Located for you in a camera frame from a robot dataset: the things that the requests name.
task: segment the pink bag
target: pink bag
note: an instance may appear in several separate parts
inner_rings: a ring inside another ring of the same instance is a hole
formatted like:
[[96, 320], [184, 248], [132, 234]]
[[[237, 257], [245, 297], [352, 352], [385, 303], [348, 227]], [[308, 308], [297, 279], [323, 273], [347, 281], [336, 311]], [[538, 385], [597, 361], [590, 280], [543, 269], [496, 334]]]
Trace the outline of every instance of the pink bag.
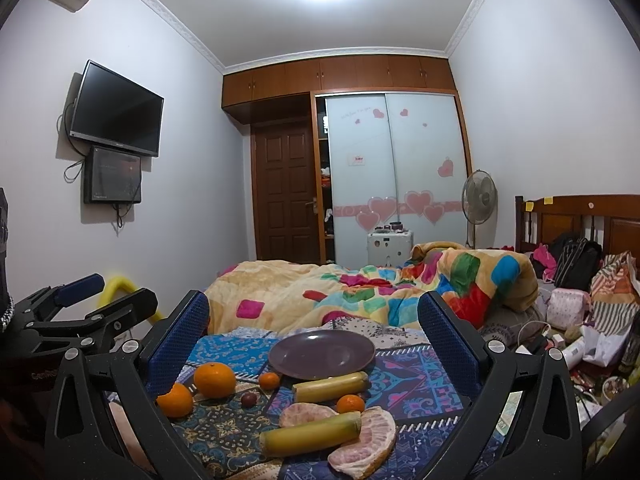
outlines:
[[566, 330], [581, 325], [584, 313], [591, 309], [591, 296], [574, 288], [555, 288], [546, 309], [546, 322], [554, 328]]

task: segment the sliding wardrobe door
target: sliding wardrobe door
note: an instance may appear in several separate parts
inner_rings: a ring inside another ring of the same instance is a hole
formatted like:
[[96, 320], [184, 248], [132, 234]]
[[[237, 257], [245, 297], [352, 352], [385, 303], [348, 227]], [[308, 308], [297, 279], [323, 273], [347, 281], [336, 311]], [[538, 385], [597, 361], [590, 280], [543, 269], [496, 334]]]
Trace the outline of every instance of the sliding wardrobe door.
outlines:
[[447, 94], [388, 94], [400, 221], [414, 243], [464, 243], [460, 203], [465, 152], [456, 102]]
[[398, 218], [384, 95], [326, 100], [336, 263], [367, 264], [367, 233]]

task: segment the purple plate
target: purple plate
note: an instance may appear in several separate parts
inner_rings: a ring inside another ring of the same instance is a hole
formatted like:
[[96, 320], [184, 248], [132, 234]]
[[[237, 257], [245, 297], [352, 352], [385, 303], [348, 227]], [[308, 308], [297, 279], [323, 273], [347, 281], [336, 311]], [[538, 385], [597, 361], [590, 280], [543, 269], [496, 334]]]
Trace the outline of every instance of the purple plate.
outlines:
[[373, 361], [371, 339], [347, 330], [317, 330], [287, 337], [269, 352], [269, 362], [280, 373], [315, 381], [350, 374]]

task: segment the grapefruit slice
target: grapefruit slice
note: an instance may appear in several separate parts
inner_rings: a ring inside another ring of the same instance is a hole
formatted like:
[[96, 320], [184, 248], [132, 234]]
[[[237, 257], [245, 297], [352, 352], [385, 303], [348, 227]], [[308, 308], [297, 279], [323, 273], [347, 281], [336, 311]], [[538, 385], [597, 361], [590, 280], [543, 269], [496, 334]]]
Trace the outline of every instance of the grapefruit slice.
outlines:
[[394, 448], [396, 423], [379, 406], [362, 413], [360, 437], [342, 444], [329, 455], [329, 464], [354, 480], [364, 480], [383, 464]]
[[315, 422], [323, 418], [329, 418], [330, 416], [338, 415], [328, 406], [321, 406], [320, 404], [311, 404], [309, 402], [296, 402], [285, 408], [280, 414], [280, 427], [291, 428], [299, 424], [306, 424], [307, 422]]

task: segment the small dark fruit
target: small dark fruit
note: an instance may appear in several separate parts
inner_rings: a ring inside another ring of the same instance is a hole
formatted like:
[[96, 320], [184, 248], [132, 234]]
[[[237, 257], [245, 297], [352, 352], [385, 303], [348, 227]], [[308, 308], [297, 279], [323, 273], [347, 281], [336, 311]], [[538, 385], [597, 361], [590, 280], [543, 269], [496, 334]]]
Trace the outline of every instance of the small dark fruit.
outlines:
[[240, 397], [240, 403], [243, 408], [252, 408], [258, 404], [258, 396], [252, 392], [247, 392]]

